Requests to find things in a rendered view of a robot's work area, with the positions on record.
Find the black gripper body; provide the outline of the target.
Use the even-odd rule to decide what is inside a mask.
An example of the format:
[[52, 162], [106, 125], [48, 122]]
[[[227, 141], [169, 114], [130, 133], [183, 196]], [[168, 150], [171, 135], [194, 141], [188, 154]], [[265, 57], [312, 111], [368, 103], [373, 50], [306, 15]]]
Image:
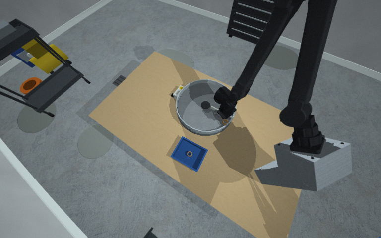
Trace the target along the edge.
[[[224, 107], [225, 108], [225, 107]], [[217, 111], [217, 113], [222, 117], [222, 119], [227, 119], [229, 116], [231, 116], [237, 109], [234, 108], [233, 110], [227, 110], [225, 108], [224, 112], [222, 113], [220, 110]]]

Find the blue crate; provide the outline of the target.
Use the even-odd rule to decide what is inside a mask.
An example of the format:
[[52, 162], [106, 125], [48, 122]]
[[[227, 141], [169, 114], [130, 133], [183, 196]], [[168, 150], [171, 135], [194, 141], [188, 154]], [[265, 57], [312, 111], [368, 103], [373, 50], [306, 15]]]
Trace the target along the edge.
[[[187, 155], [188, 151], [192, 152], [191, 157]], [[197, 172], [207, 151], [207, 149], [182, 136], [171, 157]]]

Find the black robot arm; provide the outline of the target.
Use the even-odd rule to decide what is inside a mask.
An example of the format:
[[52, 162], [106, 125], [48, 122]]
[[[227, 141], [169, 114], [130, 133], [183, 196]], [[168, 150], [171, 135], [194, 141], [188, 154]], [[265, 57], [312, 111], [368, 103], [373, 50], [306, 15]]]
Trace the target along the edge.
[[[219, 110], [222, 113], [225, 108], [233, 110], [237, 101], [248, 94], [255, 77], [303, 1], [306, 0], [274, 1], [268, 23], [235, 86], [231, 90], [220, 87], [214, 95], [215, 102], [221, 104]], [[284, 125], [294, 128], [291, 151], [320, 154], [325, 141], [325, 136], [315, 123], [315, 116], [311, 115], [309, 101], [337, 1], [308, 0], [307, 18], [288, 105], [279, 114]]]

